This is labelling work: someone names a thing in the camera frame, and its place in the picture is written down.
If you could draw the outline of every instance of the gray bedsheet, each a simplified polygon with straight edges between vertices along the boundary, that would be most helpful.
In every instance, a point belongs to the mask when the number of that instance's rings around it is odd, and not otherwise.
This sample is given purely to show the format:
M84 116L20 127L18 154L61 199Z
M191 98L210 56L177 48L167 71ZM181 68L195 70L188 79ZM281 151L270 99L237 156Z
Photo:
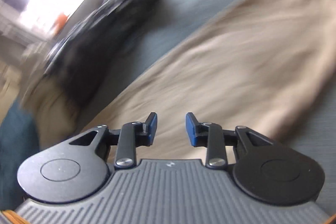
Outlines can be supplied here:
M80 115L78 130L107 106L135 78L193 31L234 0L162 0L155 15L114 59L110 72L90 105ZM309 118L286 140L294 149L316 159L324 168L326 181L318 203L326 212L336 212L336 80L325 90Z

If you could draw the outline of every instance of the white logo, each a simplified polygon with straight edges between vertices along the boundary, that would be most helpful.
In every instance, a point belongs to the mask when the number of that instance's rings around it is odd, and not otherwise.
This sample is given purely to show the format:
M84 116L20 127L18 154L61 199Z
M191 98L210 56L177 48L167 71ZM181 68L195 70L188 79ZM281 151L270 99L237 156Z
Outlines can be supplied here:
M168 164L166 164L168 167L173 167L175 165L175 163L173 163L172 161Z

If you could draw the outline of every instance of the gray ribbed surface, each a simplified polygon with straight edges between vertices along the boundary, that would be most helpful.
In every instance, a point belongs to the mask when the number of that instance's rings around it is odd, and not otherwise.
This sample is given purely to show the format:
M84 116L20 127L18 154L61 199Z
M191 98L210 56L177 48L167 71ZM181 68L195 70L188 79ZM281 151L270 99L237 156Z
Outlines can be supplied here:
M313 202L293 207L259 203L237 189L226 172L207 169L199 160L171 162L143 160L132 170L118 171L90 199L54 207L29 200L17 213L32 224L320 224L328 218Z

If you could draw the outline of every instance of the silver screw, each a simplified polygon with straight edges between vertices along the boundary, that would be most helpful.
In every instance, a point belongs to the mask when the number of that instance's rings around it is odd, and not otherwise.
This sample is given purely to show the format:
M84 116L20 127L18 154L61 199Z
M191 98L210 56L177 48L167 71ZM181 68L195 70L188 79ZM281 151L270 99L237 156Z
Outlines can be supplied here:
M115 162L119 166L130 166L133 164L133 160L130 158L122 158Z
M209 160L209 165L211 166L223 166L224 164L226 164L226 160L221 158L213 158Z

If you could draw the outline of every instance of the blue fabric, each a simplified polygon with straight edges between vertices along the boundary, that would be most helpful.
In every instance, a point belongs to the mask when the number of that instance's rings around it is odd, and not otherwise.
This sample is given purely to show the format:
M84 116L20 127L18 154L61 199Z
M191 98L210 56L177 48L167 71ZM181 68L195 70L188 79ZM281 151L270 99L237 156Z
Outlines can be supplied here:
M16 173L25 159L38 152L35 121L16 99L0 126L0 210L14 210L22 203Z

